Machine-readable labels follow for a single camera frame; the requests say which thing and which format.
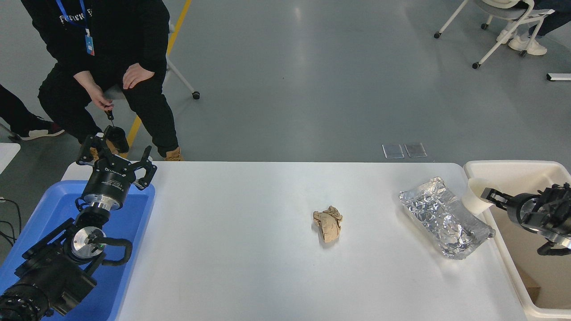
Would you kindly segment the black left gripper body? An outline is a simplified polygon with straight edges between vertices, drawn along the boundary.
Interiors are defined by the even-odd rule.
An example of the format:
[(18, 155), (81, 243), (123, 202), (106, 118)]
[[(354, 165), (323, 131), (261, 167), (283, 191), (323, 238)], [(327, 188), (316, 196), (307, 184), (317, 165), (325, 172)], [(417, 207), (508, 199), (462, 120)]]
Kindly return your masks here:
[(95, 202), (106, 197), (112, 199), (114, 204), (123, 204), (134, 180), (134, 171), (94, 167), (83, 191), (83, 200)]

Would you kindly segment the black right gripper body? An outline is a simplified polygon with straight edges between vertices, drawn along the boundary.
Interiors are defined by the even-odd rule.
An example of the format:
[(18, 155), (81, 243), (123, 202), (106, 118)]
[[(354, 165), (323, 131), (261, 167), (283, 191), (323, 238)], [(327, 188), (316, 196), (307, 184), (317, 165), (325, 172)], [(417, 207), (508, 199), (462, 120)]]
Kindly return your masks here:
[(526, 224), (530, 215), (530, 194), (521, 193), (511, 196), (508, 200), (508, 217), (520, 226)]

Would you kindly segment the person's left hand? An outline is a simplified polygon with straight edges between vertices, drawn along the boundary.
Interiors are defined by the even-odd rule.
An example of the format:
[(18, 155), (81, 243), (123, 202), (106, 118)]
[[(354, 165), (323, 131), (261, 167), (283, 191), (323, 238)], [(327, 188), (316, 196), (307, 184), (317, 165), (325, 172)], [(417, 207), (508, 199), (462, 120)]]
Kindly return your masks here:
[(132, 64), (127, 68), (123, 75), (123, 90), (132, 89), (138, 83), (147, 81), (147, 79), (152, 78), (154, 75), (155, 72), (143, 68), (140, 63)]

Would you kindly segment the person's right hand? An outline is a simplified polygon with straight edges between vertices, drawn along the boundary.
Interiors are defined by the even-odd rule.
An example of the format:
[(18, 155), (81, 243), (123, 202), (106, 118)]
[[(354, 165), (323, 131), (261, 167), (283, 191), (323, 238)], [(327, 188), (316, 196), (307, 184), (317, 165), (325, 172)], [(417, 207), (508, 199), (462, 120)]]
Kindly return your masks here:
[(105, 97), (103, 90), (98, 85), (87, 86), (86, 91), (90, 96), (94, 105), (104, 112), (112, 111), (114, 108), (113, 101)]

